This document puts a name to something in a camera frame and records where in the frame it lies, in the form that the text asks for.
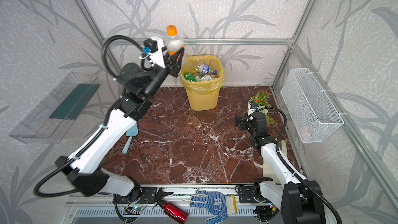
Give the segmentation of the green plastic bottle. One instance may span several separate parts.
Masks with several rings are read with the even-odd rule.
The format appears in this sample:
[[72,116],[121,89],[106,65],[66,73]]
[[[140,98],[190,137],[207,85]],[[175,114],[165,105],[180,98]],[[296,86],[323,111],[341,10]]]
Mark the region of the green plastic bottle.
[[185,73],[183,77],[184,77],[185,80],[190,81],[190,82],[196,82],[197,81],[197,79],[196,79],[196,77],[195,77],[195,75],[193,73]]

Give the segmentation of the orange label clear bottle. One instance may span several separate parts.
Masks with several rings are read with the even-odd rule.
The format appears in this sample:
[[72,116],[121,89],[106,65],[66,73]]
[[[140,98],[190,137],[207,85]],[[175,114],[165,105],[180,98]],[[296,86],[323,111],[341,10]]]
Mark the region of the orange label clear bottle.
[[174,25],[169,25],[166,28],[166,48],[170,58],[179,63],[184,56],[184,41],[178,35],[177,28]]

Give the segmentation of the Pepsi label bottle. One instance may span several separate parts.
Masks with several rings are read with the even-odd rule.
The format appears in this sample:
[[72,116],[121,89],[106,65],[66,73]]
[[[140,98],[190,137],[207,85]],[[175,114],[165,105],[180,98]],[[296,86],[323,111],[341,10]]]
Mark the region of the Pepsi label bottle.
[[207,64],[204,64],[204,63],[197,63],[194,66],[194,68],[195,68],[195,70],[198,73],[201,73],[203,75],[213,76],[213,75],[217,75],[218,74],[217,70],[215,70],[213,67],[211,67],[211,66],[209,66]]

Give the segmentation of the green white label bottle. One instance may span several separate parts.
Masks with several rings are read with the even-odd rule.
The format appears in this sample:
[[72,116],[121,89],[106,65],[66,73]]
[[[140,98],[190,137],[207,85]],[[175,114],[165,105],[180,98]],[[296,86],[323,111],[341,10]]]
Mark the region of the green white label bottle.
[[210,81],[210,80],[213,80],[213,77],[206,74],[205,76],[201,77],[201,78],[198,80],[198,82],[208,82],[208,81]]

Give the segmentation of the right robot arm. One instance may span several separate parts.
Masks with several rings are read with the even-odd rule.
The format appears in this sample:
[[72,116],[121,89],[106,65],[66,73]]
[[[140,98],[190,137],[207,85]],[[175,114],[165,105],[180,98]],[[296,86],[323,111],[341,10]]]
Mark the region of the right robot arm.
[[283,126],[276,139],[268,134],[265,106],[248,104],[248,115],[236,117],[235,127],[248,131],[252,146],[271,166],[279,183],[271,178],[258,179],[253,184],[255,201],[269,201],[282,214],[286,224],[341,224],[342,218],[332,204],[323,196],[319,184],[308,180],[281,151],[281,142],[287,125],[286,114],[275,107],[270,110],[279,112]]

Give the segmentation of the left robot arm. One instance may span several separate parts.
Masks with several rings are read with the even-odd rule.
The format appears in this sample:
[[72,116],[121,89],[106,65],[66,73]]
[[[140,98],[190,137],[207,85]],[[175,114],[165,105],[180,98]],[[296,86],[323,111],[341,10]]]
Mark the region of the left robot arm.
[[[151,68],[143,69],[136,63],[128,63],[119,74],[114,73],[108,64],[107,50],[116,40],[125,40],[137,47],[142,55],[141,60],[149,61]],[[100,164],[119,139],[146,115],[152,105],[150,99],[167,76],[178,77],[183,56],[183,47],[176,52],[169,52],[163,39],[156,36],[144,40],[143,46],[123,35],[108,38],[103,43],[101,59],[108,73],[126,92],[111,105],[104,123],[80,148],[68,157],[57,159],[57,169],[36,184],[34,195],[53,198],[80,192],[87,197],[104,193],[137,198],[140,193],[138,183],[127,176],[102,169]],[[57,193],[41,192],[41,186],[60,172],[66,175],[75,189]]]

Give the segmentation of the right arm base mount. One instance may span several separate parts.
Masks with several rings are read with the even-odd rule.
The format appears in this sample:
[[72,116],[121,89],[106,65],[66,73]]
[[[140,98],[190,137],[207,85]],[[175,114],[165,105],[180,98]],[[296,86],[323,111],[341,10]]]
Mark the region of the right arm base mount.
[[270,177],[258,178],[250,186],[238,184],[235,186],[235,192],[239,196],[240,203],[271,203],[268,199],[263,197],[260,192],[260,183],[273,181]]

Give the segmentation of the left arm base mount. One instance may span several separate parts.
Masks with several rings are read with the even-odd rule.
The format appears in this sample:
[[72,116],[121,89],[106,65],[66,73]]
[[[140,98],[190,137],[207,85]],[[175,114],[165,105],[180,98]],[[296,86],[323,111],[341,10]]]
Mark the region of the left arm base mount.
[[134,183],[132,191],[125,197],[129,203],[153,204],[158,191],[157,187],[143,187],[136,180],[130,177]]

